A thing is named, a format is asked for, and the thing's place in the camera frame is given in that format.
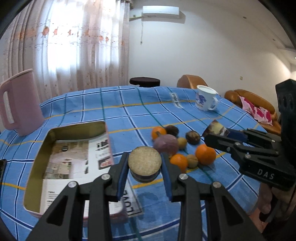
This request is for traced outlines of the right hand holding gripper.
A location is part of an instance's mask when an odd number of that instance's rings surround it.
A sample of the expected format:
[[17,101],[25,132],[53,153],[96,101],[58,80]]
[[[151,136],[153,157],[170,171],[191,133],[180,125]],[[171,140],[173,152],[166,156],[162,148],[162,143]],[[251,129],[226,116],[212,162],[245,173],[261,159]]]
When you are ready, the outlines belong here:
[[280,202],[275,217],[288,219],[295,209],[295,186],[289,191],[282,191],[277,188],[269,188],[267,184],[261,183],[259,188],[258,209],[268,214],[271,211],[271,201],[274,197]]

